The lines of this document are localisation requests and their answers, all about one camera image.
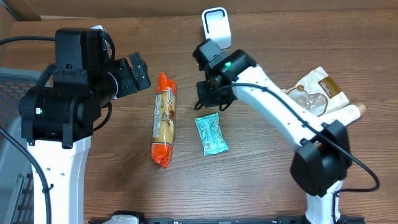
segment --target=brown label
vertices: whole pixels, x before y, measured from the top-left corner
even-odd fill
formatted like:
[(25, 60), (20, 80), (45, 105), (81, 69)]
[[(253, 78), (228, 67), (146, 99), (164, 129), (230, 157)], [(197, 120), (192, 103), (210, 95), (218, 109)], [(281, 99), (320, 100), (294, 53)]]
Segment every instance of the brown label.
[(341, 93), (340, 87), (330, 77), (320, 80), (318, 84), (323, 88), (323, 91), (325, 91), (329, 98), (333, 98)]

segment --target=cable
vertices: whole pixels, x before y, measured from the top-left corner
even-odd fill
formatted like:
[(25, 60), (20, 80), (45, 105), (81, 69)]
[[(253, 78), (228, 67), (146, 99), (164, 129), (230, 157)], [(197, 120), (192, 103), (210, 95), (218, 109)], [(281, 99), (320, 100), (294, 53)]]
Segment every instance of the cable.
[(336, 224), (336, 217), (335, 217), (336, 197), (338, 197), (339, 193), (342, 193), (342, 192), (372, 192), (372, 191), (377, 190), (380, 187), (379, 178), (370, 168), (368, 168), (365, 164), (363, 164), (359, 159), (355, 158), (353, 155), (351, 155), (350, 153), (346, 152), (344, 149), (339, 147), (332, 140), (325, 137), (322, 133), (317, 131), (315, 128), (310, 126), (307, 121), (305, 121), (303, 118), (301, 118), (300, 115), (297, 114), (297, 112), (294, 111), (293, 108), (291, 108), (289, 106), (289, 104), (287, 104), (279, 95), (277, 95), (276, 93), (274, 93), (273, 91), (268, 89), (268, 87), (266, 87), (266, 86), (260, 86), (260, 85), (255, 85), (255, 84), (251, 84), (251, 83), (232, 83), (230, 85), (223, 86), (223, 87), (215, 90), (214, 92), (212, 92), (204, 100), (199, 100), (198, 103), (196, 103), (196, 105), (195, 105), (195, 110), (199, 110), (200, 108), (202, 108), (203, 105), (205, 105), (205, 103), (210, 99), (210, 96), (216, 94), (217, 92), (219, 92), (221, 90), (224, 90), (227, 88), (232, 88), (234, 86), (246, 86), (246, 87), (258, 88), (264, 92), (271, 94), (273, 97), (277, 98), (277, 100), (279, 100), (301, 123), (303, 123), (309, 130), (314, 132), (317, 135), (317, 137), (319, 137), (319, 139), (318, 139), (319, 142), (326, 143), (327, 145), (342, 152), (345, 156), (349, 157), (352, 161), (354, 161), (356, 164), (358, 164), (360, 167), (362, 167), (362, 169), (364, 169), (374, 179), (374, 181), (376, 182), (376, 185), (369, 189), (340, 189), (333, 193), (332, 216), (333, 216), (334, 224)]
[(17, 40), (46, 40), (46, 41), (55, 41), (53, 37), (39, 37), (39, 36), (19, 36), (19, 37), (10, 37), (4, 40), (0, 40), (0, 45), (10, 43)]
[(43, 185), (43, 193), (44, 193), (44, 200), (45, 200), (45, 213), (46, 213), (46, 223), (51, 224), (51, 201), (50, 201), (50, 192), (49, 185), (47, 183), (47, 179), (43, 173), (42, 168), (40, 167), (39, 163), (35, 160), (32, 154), (26, 150), (17, 140), (15, 140), (6, 130), (0, 127), (0, 134), (3, 135), (13, 146), (15, 146), (28, 160), (29, 162), (35, 167), (37, 174), (40, 177)]
[(99, 124), (97, 127), (94, 128), (94, 131), (97, 131), (100, 128), (102, 128), (111, 119), (111, 115), (112, 115), (112, 103), (109, 102), (108, 103), (108, 114), (106, 115), (105, 119), (101, 122), (101, 124)]

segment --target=turquoise pouch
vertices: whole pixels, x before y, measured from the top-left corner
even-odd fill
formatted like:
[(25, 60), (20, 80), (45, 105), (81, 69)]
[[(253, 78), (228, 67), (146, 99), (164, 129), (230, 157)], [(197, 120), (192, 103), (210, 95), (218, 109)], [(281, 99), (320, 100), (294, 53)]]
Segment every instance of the turquoise pouch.
[(221, 134), (218, 113), (195, 119), (205, 156), (228, 151)]

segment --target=wall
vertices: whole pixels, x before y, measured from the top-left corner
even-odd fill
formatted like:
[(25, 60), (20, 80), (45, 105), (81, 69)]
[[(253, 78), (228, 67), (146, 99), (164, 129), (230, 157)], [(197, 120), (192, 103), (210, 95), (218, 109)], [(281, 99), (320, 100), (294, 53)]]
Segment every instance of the wall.
[(27, 20), (41, 17), (136, 17), (201, 14), (223, 6), (229, 13), (377, 9), (398, 7), (398, 0), (8, 0)]
[[(10, 13), (0, 4), (0, 40), (9, 37), (11, 31), (11, 25), (15, 22), (15, 19), (10, 15)], [(0, 65), (4, 60), (4, 55), (6, 53), (6, 46), (0, 46)]]

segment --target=wooden table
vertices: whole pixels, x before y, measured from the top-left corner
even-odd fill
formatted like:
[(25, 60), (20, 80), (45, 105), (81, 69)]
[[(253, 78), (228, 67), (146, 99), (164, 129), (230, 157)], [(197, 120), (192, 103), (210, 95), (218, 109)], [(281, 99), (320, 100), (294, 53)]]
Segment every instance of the wooden table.
[[(85, 177), (85, 219), (136, 210), (148, 217), (260, 218), (303, 215), (305, 194), (290, 176), (293, 152), (267, 121), (242, 102), (220, 113), (230, 150), (203, 157), (194, 112), (198, 71), (192, 51), (203, 40), (200, 16), (17, 22), (11, 36), (53, 37), (61, 27), (107, 28), (116, 58), (140, 52), (152, 86), (114, 102), (111, 121), (92, 139)], [(230, 51), (246, 50), (281, 88), (322, 66), (368, 115), (349, 127), (352, 153), (381, 179), (379, 191), (344, 193), (340, 210), (368, 223), (398, 222), (398, 10), (278, 12), (230, 15)], [(50, 42), (8, 44), (5, 66), (43, 70), (55, 61)], [(150, 157), (157, 78), (177, 81), (172, 162)], [(370, 187), (353, 165), (344, 187)]]

